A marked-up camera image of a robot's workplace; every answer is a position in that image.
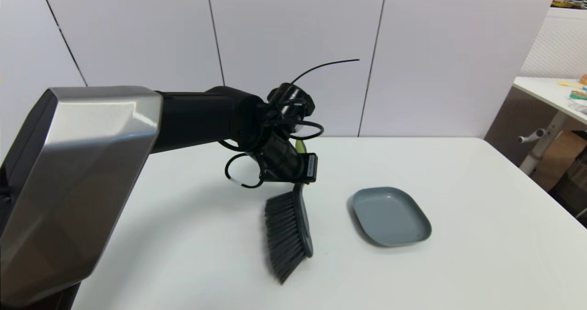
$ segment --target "hand brush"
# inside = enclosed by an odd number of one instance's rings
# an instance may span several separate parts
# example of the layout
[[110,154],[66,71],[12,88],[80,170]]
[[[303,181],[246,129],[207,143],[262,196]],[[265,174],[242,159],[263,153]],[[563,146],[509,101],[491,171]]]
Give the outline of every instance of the hand brush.
[[303,186],[295,184],[292,192],[267,200],[265,207],[270,262],[280,283],[314,252],[302,197]]

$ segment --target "gray plate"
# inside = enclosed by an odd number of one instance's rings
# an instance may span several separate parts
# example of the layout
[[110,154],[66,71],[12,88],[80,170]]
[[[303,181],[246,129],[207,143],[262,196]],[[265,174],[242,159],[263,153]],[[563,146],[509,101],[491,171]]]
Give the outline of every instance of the gray plate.
[[382,246],[417,243],[432,233],[414,199],[397,188],[361,189],[353,196],[353,207],[363,231]]

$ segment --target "white pegboard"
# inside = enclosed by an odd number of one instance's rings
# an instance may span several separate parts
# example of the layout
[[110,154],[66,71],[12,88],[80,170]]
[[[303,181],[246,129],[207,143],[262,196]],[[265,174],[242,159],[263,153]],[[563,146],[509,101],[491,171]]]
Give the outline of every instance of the white pegboard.
[[587,74],[587,11],[551,7],[519,76],[580,78]]

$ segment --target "black bristles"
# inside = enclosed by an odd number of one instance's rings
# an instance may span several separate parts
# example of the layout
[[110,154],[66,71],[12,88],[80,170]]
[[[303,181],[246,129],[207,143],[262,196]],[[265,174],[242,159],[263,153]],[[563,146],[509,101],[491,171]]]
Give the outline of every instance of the black bristles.
[[265,207],[270,262],[280,283],[306,257],[293,200],[293,193],[285,193],[269,199]]

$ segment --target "white table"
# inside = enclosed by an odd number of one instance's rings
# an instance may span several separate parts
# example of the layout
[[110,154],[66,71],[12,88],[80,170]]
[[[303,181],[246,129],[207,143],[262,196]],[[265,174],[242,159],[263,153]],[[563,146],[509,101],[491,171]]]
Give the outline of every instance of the white table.
[[[262,211],[292,185],[238,187],[223,174],[233,153],[208,144],[149,157],[73,309],[585,309],[587,230],[484,141],[307,146],[319,155],[317,182],[304,189],[314,257],[285,285],[266,266]],[[362,239],[348,200],[378,186],[417,201],[428,240]]]
[[567,105],[570,92],[576,89],[560,86],[557,84],[558,82],[578,83],[578,80],[567,78],[516,77],[514,81],[514,87],[516,89],[520,89],[558,110],[551,124],[546,128],[547,134],[537,142],[532,151],[526,156],[526,159],[524,159],[524,162],[520,165],[520,169],[527,175],[533,172],[538,162],[543,158],[544,153],[556,139],[568,117],[587,124],[587,114],[570,109]]

